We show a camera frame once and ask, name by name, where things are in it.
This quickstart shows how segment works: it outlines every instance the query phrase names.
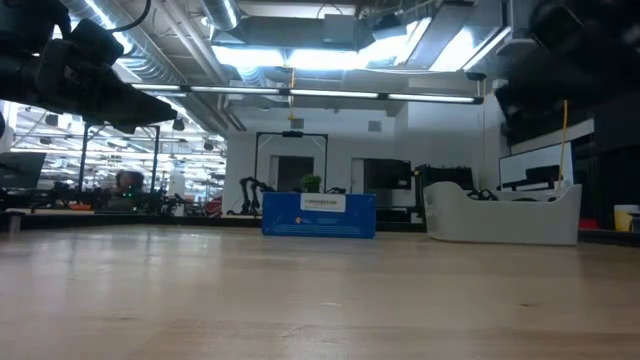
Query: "table surface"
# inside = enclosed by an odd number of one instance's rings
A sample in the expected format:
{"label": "table surface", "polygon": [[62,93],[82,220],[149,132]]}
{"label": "table surface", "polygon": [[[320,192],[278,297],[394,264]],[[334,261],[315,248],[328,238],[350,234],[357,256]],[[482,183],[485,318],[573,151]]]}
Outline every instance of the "table surface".
{"label": "table surface", "polygon": [[640,251],[126,226],[0,240],[0,359],[638,359]]}

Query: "white plastic bin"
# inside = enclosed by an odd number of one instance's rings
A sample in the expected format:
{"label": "white plastic bin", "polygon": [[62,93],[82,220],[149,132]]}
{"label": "white plastic bin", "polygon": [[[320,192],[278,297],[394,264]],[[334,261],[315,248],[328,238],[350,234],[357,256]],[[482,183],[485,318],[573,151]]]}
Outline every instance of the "white plastic bin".
{"label": "white plastic bin", "polygon": [[[560,190],[495,192],[499,201],[470,199],[452,182],[424,189],[427,235],[436,240],[575,245],[581,185]],[[538,202],[513,201],[533,198]]]}

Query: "green plant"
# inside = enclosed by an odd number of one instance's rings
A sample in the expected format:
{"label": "green plant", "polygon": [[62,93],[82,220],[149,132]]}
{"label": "green plant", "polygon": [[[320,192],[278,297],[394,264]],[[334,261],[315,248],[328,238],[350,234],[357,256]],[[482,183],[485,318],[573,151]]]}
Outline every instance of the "green plant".
{"label": "green plant", "polygon": [[302,187],[305,192],[318,193],[320,192],[321,182],[322,182],[322,178],[320,176],[308,174],[302,178]]}

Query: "blue cardboard box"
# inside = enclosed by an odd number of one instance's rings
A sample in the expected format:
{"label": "blue cardboard box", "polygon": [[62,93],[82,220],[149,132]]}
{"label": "blue cardboard box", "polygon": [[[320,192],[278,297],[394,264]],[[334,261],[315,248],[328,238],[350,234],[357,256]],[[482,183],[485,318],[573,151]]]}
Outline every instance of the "blue cardboard box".
{"label": "blue cardboard box", "polygon": [[373,238],[376,196],[265,193],[262,233],[277,236]]}

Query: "white label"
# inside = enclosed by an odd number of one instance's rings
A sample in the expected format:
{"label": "white label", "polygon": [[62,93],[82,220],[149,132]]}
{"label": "white label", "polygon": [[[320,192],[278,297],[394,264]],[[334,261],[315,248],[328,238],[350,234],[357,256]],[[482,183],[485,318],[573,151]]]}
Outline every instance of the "white label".
{"label": "white label", "polygon": [[346,197],[336,194],[300,194],[300,209],[305,211],[345,212]]}

